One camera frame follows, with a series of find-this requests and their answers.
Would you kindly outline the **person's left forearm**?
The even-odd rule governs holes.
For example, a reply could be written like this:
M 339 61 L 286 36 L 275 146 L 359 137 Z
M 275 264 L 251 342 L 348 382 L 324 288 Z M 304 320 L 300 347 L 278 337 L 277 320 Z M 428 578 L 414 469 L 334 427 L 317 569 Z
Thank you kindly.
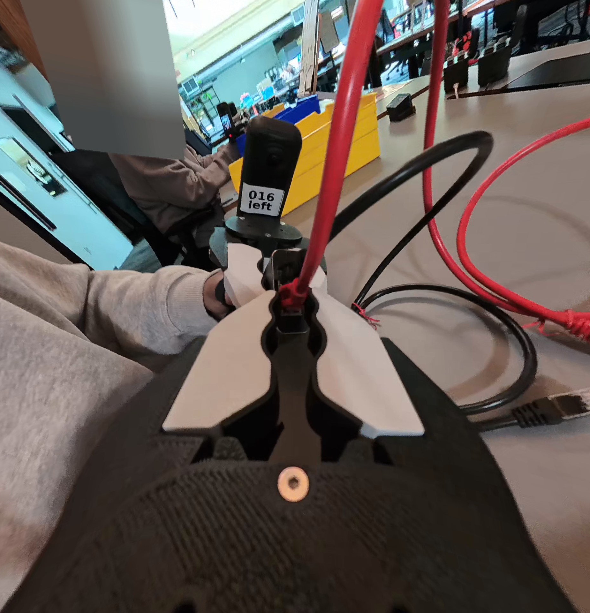
M 154 273 L 92 272 L 82 330 L 90 341 L 123 356 L 177 355 L 218 323 L 202 298 L 212 273 L 184 266 Z

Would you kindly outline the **person's left hand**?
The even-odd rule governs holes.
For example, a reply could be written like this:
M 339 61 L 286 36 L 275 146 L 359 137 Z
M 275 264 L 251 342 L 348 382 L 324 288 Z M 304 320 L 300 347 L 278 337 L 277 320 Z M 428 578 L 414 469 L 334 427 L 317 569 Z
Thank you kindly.
M 225 289 L 221 270 L 214 271 L 204 282 L 202 298 L 208 315 L 216 321 L 221 321 L 236 309 Z

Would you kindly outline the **black desk mat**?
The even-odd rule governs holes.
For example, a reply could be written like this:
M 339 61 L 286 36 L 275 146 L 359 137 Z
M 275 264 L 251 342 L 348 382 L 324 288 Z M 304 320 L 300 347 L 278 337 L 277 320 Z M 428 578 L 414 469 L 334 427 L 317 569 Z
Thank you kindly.
M 590 84 L 590 53 L 552 59 L 509 82 L 505 91 L 532 91 Z

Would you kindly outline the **black charging block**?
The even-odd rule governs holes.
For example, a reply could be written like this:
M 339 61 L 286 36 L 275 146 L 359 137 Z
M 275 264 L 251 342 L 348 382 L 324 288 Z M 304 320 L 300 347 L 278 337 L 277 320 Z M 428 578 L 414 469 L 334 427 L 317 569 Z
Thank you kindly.
M 468 85 L 468 57 L 462 51 L 447 59 L 443 72 L 444 92 L 454 94 Z
M 512 47 L 506 41 L 486 47 L 478 58 L 478 86 L 483 89 L 501 81 L 508 72 Z

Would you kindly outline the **small black box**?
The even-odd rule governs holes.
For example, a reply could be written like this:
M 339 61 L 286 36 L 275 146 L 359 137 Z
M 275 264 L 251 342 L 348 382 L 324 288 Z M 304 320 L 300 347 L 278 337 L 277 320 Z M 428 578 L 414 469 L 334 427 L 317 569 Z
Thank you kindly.
M 386 116 L 391 123 L 399 123 L 416 114 L 411 94 L 397 94 L 386 105 Z

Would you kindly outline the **tall cardboard sheet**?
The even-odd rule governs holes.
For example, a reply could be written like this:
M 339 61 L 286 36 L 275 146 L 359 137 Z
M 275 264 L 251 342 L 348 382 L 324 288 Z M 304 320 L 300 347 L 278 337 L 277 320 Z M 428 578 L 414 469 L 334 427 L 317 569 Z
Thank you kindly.
M 298 99 L 314 95 L 316 92 L 320 45 L 319 4 L 319 1 L 304 3 Z

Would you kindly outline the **grey desk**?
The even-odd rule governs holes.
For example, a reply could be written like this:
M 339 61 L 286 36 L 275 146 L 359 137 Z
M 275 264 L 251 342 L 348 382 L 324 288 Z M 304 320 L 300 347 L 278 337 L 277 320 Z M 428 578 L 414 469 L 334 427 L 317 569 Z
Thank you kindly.
M 438 107 L 436 142 L 475 130 L 494 149 L 467 187 L 437 216 L 455 258 L 469 199 L 501 163 L 527 144 L 590 117 L 590 85 L 459 97 Z M 328 245 L 329 293 L 349 304 L 377 264 L 422 217 L 420 178 L 355 220 Z M 590 311 L 590 129 L 515 164 L 485 192 L 467 233 L 473 263 L 511 291 L 552 310 Z M 405 292 L 371 316 L 456 403 L 510 385 L 521 352 L 495 320 L 452 296 Z M 554 427 L 483 433 L 532 540 L 581 612 L 590 612 L 590 416 Z

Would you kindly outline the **black ethernet adapter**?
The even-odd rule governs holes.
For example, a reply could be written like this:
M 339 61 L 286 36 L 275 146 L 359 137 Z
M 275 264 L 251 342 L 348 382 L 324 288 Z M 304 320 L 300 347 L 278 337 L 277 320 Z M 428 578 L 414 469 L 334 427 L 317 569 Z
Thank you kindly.
M 281 288 L 299 277 L 305 256 L 305 249 L 295 248 L 278 249 L 270 258 L 270 279 L 276 290 L 276 329 L 281 335 L 303 335 L 308 332 L 305 307 L 298 310 L 285 307 L 280 298 Z

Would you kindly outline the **black office chair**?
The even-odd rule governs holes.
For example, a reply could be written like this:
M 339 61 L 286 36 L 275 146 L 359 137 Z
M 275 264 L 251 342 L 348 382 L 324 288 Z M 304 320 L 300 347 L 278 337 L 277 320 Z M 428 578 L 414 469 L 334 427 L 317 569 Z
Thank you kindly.
M 175 264 L 182 255 L 184 265 L 214 268 L 208 243 L 198 246 L 193 237 L 211 211 L 194 212 L 163 233 L 127 194 L 107 153 L 76 149 L 51 153 L 50 159 L 117 227 L 128 228 L 128 238 L 145 239 L 162 266 Z

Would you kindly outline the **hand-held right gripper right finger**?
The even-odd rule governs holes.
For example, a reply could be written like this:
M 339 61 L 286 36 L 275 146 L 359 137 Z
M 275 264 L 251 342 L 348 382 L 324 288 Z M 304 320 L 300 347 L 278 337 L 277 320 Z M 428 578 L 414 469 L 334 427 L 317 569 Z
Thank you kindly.
M 322 339 L 315 366 L 321 459 L 337 461 L 358 438 L 422 436 L 421 418 L 380 336 L 365 318 L 321 289 L 315 300 Z

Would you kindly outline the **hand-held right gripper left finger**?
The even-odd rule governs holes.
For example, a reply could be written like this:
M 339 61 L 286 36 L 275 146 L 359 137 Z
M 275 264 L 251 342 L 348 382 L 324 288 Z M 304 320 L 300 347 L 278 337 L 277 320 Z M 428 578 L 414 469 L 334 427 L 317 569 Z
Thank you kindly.
M 278 441 L 278 381 L 266 337 L 275 316 L 266 291 L 207 335 L 162 423 L 167 435 L 217 443 L 231 437 L 250 460 L 269 460 Z

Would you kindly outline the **blue plastic bin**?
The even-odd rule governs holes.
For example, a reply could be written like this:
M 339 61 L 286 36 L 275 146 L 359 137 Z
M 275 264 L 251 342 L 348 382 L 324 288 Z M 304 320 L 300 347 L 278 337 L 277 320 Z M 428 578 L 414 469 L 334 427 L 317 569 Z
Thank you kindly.
M 295 125 L 302 121 L 306 117 L 313 114 L 320 114 L 320 101 L 318 95 L 310 95 L 304 98 L 298 99 L 295 106 L 284 109 L 277 113 L 274 119 L 284 121 L 286 123 Z

